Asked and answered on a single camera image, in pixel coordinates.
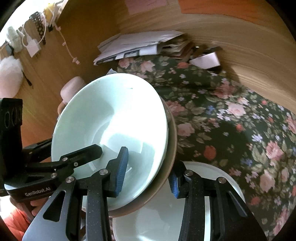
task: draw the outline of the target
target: white cable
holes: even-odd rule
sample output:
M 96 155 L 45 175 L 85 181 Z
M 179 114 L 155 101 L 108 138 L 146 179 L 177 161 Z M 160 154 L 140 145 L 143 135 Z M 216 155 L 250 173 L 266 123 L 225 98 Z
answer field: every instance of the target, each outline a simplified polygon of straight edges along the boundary
M 44 34 L 43 34 L 43 37 L 41 38 L 41 40 L 39 41 L 39 43 L 41 43 L 42 40 L 44 39 L 44 37 L 45 37 L 45 32 L 46 32 L 46 18 L 45 18 L 44 13 L 41 13 L 41 15 L 42 15 L 43 18 L 44 18 Z M 30 42 L 30 40 L 32 40 L 32 38 L 31 38 L 31 36 L 27 33 L 27 31 L 26 31 L 26 29 L 25 29 L 25 24 L 22 25 L 22 32 L 21 32 L 21 33 L 23 34 L 24 31 L 25 31 L 25 33 L 26 33 L 26 35 L 27 35 L 27 42 Z M 23 46 L 24 46 L 24 47 L 27 47 L 27 45 L 24 44 L 24 38 L 23 38 L 22 36 L 21 36 L 21 38 L 22 38 L 22 44 L 23 44 Z
M 69 53 L 69 55 L 71 56 L 71 58 L 73 59 L 73 63 L 76 63 L 76 64 L 80 64 L 79 60 L 77 59 L 77 57 L 73 57 L 73 55 L 71 54 L 69 48 L 68 48 L 68 45 L 66 43 L 66 40 L 65 40 L 65 37 L 63 36 L 63 34 L 61 33 L 61 27 L 58 27 L 57 24 L 54 22 L 54 26 L 56 28 L 56 30 L 60 33 L 60 35 L 62 36 L 64 42 L 63 42 L 63 46 L 66 46 L 67 48 L 67 51 Z
M 53 21 L 53 19 L 54 19 L 54 14 L 52 15 L 52 19 L 51 19 L 51 21 L 50 21 L 50 23 L 49 23 L 49 26 L 52 25 L 52 21 Z
M 25 31 L 25 33 L 26 33 L 26 35 L 27 35 L 27 42 L 29 42 L 29 41 L 28 41 L 28 36 L 29 36 L 29 35 L 28 35 L 28 33 L 27 33 L 27 31 L 25 30 L 24 27 L 25 27 L 25 25 L 23 24 L 23 25 L 22 25 L 22 34 L 24 34 L 24 31 Z M 23 44 L 23 46 L 26 48 L 27 45 L 24 44 L 24 37 L 21 37 L 21 38 L 22 38 L 22 44 Z

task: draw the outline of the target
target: metal screw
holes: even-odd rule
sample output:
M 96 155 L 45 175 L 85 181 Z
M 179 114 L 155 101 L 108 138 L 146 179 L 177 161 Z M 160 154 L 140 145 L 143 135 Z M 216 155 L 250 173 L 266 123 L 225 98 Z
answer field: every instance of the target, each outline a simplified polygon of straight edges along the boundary
M 100 173 L 101 175 L 106 175 L 106 174 L 108 173 L 108 170 L 107 170 L 107 169 L 101 169 L 101 170 L 99 171 L 99 173 Z
M 73 181 L 74 181 L 74 177 L 72 177 L 72 176 L 66 178 L 67 183 L 71 183 Z
M 218 182 L 224 184 L 224 183 L 226 183 L 226 179 L 224 177 L 219 177 Z
M 193 171 L 191 171 L 191 170 L 186 170 L 186 171 L 185 171 L 185 175 L 186 175 L 186 176 L 192 176 L 192 175 L 193 175 Z
M 54 172 L 54 173 L 52 173 L 50 176 L 51 176 L 51 178 L 55 178 L 55 177 L 57 176 L 57 173 Z

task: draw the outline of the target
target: person's hand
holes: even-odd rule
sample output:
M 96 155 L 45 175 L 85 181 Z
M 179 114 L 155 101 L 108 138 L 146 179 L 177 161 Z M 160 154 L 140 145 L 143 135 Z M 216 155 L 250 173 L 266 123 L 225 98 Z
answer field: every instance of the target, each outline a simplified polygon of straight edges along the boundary
M 43 207 L 43 205 L 46 203 L 47 200 L 48 200 L 48 197 L 45 197 L 45 198 L 41 198 L 41 199 L 34 200 L 34 201 L 30 202 L 31 206 L 35 207 L 32 210 L 33 216 L 37 215 L 37 213 L 41 210 L 41 208 Z

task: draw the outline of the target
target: white bowl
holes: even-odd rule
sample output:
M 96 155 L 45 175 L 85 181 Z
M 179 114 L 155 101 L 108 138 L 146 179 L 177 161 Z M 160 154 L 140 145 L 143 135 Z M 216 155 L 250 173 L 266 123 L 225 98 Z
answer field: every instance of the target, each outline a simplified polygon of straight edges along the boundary
M 221 169 L 200 162 L 184 163 L 187 169 L 195 171 L 201 177 L 212 180 L 225 177 L 244 200 L 238 184 Z M 174 198 L 167 181 L 145 206 L 131 214 L 113 219 L 116 241 L 178 241 L 184 204 L 185 199 Z M 205 197 L 205 241 L 210 241 L 210 231 L 209 198 Z
M 122 191 L 108 199 L 108 209 L 114 210 L 151 183 L 164 159 L 167 137 L 166 114 L 155 89 L 135 75 L 110 74 L 85 86 L 65 107 L 54 129 L 52 160 L 100 145 L 101 158 L 75 169 L 73 176 L 80 179 L 105 168 L 126 146 L 129 160 Z

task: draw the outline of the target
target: pink rose pattern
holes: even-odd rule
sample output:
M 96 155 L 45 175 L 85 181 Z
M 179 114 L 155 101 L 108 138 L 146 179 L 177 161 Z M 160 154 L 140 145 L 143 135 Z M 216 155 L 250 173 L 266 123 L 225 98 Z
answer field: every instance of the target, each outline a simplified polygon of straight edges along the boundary
M 178 125 L 178 135 L 183 137 L 189 137 L 195 130 L 190 123 L 185 122 L 184 124 Z
M 276 141 L 270 141 L 267 144 L 266 147 L 266 155 L 269 159 L 274 159 L 276 161 L 279 161 L 281 157 L 283 156 L 284 152 L 281 150 L 281 148 L 278 146 Z
M 228 173 L 271 240 L 296 202 L 296 116 L 225 72 L 164 56 L 121 60 L 118 72 L 143 76 L 155 87 L 175 118 L 176 159 Z
M 169 100 L 166 103 L 167 103 L 168 107 L 170 108 L 173 116 L 177 116 L 177 115 L 181 114 L 183 111 L 185 111 L 185 107 L 181 106 L 178 101 L 172 102 Z

